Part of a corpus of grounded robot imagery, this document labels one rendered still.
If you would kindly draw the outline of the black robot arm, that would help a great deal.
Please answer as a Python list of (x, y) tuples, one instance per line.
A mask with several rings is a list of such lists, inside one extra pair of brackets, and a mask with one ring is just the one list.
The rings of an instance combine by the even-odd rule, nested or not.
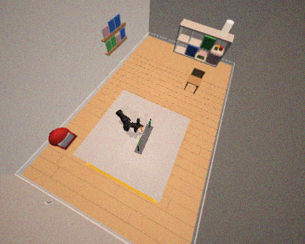
[(116, 114), (121, 118), (121, 121), (124, 125), (123, 128), (124, 128), (125, 131), (128, 131), (129, 128), (131, 128), (132, 126), (133, 126), (135, 131), (138, 131), (137, 124), (133, 124), (132, 122), (130, 122), (131, 119), (128, 116), (125, 116), (121, 109), (116, 111)]

